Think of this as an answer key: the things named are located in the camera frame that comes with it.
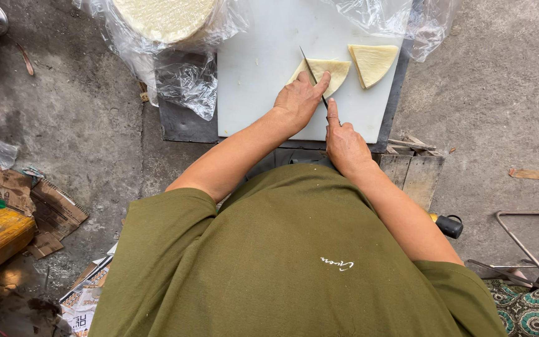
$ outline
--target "knife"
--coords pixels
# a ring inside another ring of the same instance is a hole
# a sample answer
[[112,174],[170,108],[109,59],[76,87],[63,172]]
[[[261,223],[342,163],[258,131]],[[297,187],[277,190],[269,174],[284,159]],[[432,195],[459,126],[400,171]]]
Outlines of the knife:
[[[311,78],[315,81],[315,84],[318,84],[318,80],[315,78],[315,75],[313,74],[313,70],[311,70],[311,66],[309,65],[309,61],[307,60],[307,57],[305,56],[305,53],[303,52],[303,48],[301,48],[301,53],[303,53],[303,58],[305,59],[305,63],[307,64],[307,68],[309,69],[309,73],[311,74]],[[326,106],[326,110],[328,109],[328,103],[326,102],[326,99],[322,95],[322,100],[324,105]]]

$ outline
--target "olive green shirt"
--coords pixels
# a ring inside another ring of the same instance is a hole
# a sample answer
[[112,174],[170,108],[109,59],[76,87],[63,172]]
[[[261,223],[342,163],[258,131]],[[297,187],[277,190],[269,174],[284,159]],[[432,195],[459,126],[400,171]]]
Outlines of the olive green shirt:
[[336,171],[260,174],[216,212],[176,189],[132,202],[90,337],[506,336],[469,269],[411,262]]

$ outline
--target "patterned fabric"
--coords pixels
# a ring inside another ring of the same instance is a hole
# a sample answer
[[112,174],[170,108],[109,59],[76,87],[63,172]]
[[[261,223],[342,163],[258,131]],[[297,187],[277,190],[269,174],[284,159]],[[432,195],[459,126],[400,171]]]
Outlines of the patterned fabric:
[[539,336],[539,290],[508,286],[503,280],[484,280],[490,289],[509,337]]

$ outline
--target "white cutting board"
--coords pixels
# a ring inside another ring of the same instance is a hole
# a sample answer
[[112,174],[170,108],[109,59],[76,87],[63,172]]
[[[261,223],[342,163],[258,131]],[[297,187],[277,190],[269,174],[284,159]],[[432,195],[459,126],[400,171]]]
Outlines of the white cutting board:
[[[402,38],[370,36],[320,0],[249,0],[255,20],[252,32],[228,39],[217,55],[218,135],[230,136],[269,111],[275,98],[303,59],[352,61],[348,44],[400,48]],[[388,0],[398,8],[408,0]],[[369,89],[361,88],[355,64],[333,97],[342,123],[350,122],[367,143],[377,142],[390,94],[398,55],[385,77]],[[291,139],[325,140],[323,103],[308,126]]]

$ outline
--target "hand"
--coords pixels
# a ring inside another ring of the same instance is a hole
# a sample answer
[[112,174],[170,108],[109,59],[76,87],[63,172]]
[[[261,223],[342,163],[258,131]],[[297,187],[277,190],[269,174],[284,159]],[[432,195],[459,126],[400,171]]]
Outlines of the hand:
[[351,123],[340,126],[338,107],[333,98],[328,100],[328,126],[326,126],[327,153],[332,164],[350,180],[356,173],[373,167],[376,162],[361,134]]
[[307,72],[302,71],[296,80],[280,91],[272,112],[278,113],[281,119],[287,121],[292,127],[292,135],[307,126],[331,78],[330,72],[326,71],[319,83],[313,86]]

